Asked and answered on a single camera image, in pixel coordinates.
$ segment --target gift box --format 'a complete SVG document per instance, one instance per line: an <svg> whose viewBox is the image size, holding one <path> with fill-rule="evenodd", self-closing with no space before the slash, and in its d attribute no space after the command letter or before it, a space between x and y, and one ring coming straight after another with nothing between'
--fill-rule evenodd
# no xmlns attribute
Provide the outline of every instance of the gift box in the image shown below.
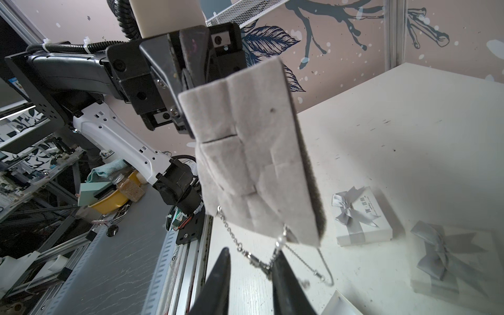
<svg viewBox="0 0 504 315"><path fill-rule="evenodd" d="M489 232L407 222L413 291L504 313L504 271Z"/></svg>
<svg viewBox="0 0 504 315"><path fill-rule="evenodd" d="M321 315L362 315L362 313L336 290Z"/></svg>
<svg viewBox="0 0 504 315"><path fill-rule="evenodd" d="M334 194L332 210L340 246L392 239L392 228L369 187Z"/></svg>

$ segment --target white bracket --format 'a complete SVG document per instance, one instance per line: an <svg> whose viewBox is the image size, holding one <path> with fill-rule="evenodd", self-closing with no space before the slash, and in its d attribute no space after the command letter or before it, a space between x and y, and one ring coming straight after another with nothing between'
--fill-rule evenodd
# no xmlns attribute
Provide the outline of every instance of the white bracket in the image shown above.
<svg viewBox="0 0 504 315"><path fill-rule="evenodd" d="M170 166L170 158L135 135L107 104L94 103L74 116L74 127L100 149L112 150L142 174L149 184Z"/></svg>

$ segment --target silver chain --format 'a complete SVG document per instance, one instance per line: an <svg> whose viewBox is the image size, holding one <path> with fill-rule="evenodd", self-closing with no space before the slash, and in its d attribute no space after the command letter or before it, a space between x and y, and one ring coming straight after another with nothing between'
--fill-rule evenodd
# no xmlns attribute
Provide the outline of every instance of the silver chain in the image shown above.
<svg viewBox="0 0 504 315"><path fill-rule="evenodd" d="M239 253L243 254L249 261L250 264L253 265L256 268L259 268L263 270L263 272L268 276L268 278L271 278L271 269L273 267L273 262L276 260L278 254L280 253L280 250L282 247L286 247L291 253L294 254L311 272L313 272L313 275L318 277L322 282L324 282L328 286L333 286L334 285L334 280L333 280L333 275L331 274L331 271L329 270L329 267L326 264L326 261L324 260L324 257L322 256L322 252L320 249L317 248L317 251L319 252L320 258L322 259L322 262L324 263L324 267L326 267L326 270L331 277L331 283L326 282L326 278L319 273L316 269L313 269L310 267L292 248L290 248L288 245L285 244L287 241L287 226L284 225L283 233L282 236L278 238L278 240L275 242L275 250L273 251L273 255L271 256L269 264L263 263L261 260L259 260L256 256L254 256L251 252L244 250L243 245L241 242L238 242L236 237L234 236L234 233L231 232L231 228L229 227L229 224L226 221L226 217L224 216L224 213L222 212L221 206L217 207L217 214L222 220L222 223L224 223L224 227L228 231L229 235L231 236L231 239L233 240L233 243L236 245L236 249L238 250Z"/></svg>

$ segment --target satin ribbon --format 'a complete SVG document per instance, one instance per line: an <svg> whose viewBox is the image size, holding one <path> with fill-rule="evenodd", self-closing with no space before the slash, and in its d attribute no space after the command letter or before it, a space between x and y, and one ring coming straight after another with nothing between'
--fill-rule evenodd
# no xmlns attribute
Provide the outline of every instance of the satin ribbon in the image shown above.
<svg viewBox="0 0 504 315"><path fill-rule="evenodd" d="M357 201L364 191L365 187L360 189L352 187L347 192L333 195L333 207L340 207L341 209L341 214L336 217L336 220L347 227L348 234L350 235L350 243L352 244L365 242L364 231L360 225L361 223L378 227L373 220L379 218L380 216L376 216L371 213L362 213L352 207L352 203Z"/></svg>
<svg viewBox="0 0 504 315"><path fill-rule="evenodd" d="M488 280L488 277L453 255L486 252L484 248L471 243L476 233L443 236L433 226L423 221L418 221L411 229L411 233L424 240L426 249L429 249L418 262L418 269L440 281L449 272L488 297L478 282Z"/></svg>

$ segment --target white table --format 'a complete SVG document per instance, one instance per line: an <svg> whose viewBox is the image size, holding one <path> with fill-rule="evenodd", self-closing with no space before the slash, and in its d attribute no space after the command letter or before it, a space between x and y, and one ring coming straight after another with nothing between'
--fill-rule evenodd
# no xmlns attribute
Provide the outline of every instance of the white table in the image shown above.
<svg viewBox="0 0 504 315"><path fill-rule="evenodd" d="M421 219L492 229L502 249L504 85L403 64L298 118L328 217L321 249L335 286L285 255L296 276L310 281L305 293L314 309L321 313L338 288L364 314L481 314L412 291L402 226ZM392 241L337 245L331 196L353 185L371 186L394 229ZM269 260L271 238L230 226L244 248ZM271 283L239 255L216 218L208 273L224 246L231 252L229 313L272 314ZM315 248L292 247L327 273Z"/></svg>

